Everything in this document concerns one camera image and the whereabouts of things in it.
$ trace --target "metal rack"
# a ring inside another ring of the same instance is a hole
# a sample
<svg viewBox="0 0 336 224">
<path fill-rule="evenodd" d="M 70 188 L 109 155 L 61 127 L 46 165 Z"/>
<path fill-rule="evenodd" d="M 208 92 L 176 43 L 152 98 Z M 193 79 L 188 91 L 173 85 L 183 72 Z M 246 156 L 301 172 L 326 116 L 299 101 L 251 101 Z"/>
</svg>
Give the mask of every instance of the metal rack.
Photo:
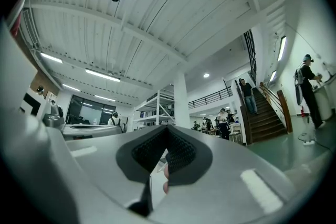
<svg viewBox="0 0 336 224">
<path fill-rule="evenodd" d="M 146 113 L 146 117 L 134 120 L 133 122 L 155 122 L 156 125 L 159 125 L 160 121 L 172 120 L 175 122 L 175 117 L 171 117 L 164 108 L 164 106 L 174 104 L 174 102 L 174 93 L 167 90 L 159 90 L 157 91 L 157 94 L 153 95 L 134 109 L 134 111 Z M 148 115 L 155 110 L 156 115 Z"/>
</svg>

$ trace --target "black textured grip pad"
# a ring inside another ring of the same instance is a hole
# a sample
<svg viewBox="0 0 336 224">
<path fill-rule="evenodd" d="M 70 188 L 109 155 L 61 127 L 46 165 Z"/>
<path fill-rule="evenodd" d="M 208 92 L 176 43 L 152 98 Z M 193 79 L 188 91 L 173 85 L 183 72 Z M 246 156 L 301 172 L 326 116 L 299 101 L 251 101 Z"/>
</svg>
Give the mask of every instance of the black textured grip pad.
<svg viewBox="0 0 336 224">
<path fill-rule="evenodd" d="M 172 126 L 149 128 L 123 145 L 117 152 L 117 163 L 129 180 L 146 183 L 166 148 L 169 185 L 195 183 L 212 163 L 212 152 L 205 144 Z"/>
</svg>

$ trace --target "shoe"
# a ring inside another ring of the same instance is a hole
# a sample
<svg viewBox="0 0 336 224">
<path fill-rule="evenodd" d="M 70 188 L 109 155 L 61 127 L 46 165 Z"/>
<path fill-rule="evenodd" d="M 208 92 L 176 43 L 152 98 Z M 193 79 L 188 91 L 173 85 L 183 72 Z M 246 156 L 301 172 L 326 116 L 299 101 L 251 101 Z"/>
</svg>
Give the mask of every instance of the shoe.
<svg viewBox="0 0 336 224">
<path fill-rule="evenodd" d="M 326 124 L 325 121 L 322 121 L 322 123 L 320 125 L 315 126 L 315 129 L 320 129 L 320 128 L 324 127 L 325 124 Z"/>
</svg>

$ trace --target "person in white shirt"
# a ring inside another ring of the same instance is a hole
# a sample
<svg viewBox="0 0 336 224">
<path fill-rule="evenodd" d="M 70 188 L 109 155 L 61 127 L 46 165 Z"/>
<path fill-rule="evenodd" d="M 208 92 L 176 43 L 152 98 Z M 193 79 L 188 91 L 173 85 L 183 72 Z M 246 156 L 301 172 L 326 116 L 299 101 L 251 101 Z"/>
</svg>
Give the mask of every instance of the person in white shirt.
<svg viewBox="0 0 336 224">
<path fill-rule="evenodd" d="M 218 116 L 217 116 L 217 120 L 219 123 L 219 129 L 220 132 L 222 133 L 222 138 L 229 140 L 229 130 L 227 128 L 227 124 L 226 124 L 226 118 L 227 118 L 228 114 L 225 111 L 225 109 L 221 109 L 221 111 L 219 112 Z"/>
<path fill-rule="evenodd" d="M 125 132 L 125 125 L 122 121 L 121 118 L 118 117 L 117 112 L 112 113 L 112 117 L 109 119 L 109 122 L 107 124 L 108 126 L 120 126 L 121 131 L 124 133 Z"/>
<path fill-rule="evenodd" d="M 44 92 L 44 87 L 40 85 L 36 90 L 36 94 L 44 99 L 43 92 Z"/>
</svg>

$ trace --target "black pants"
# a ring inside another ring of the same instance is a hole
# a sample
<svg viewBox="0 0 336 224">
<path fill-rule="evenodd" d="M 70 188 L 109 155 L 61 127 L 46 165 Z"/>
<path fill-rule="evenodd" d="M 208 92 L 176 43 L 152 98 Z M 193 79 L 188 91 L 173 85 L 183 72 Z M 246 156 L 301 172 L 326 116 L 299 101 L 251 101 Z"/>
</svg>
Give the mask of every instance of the black pants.
<svg viewBox="0 0 336 224">
<path fill-rule="evenodd" d="M 302 89 L 302 96 L 307 103 L 310 110 L 310 116 L 313 120 L 315 128 L 318 128 L 322 124 L 322 119 L 319 111 L 319 107 L 316 102 L 315 95 L 311 89 Z"/>
<path fill-rule="evenodd" d="M 229 140 L 229 130 L 227 129 L 226 123 L 219 124 L 220 132 L 222 133 L 222 138 Z"/>
</svg>

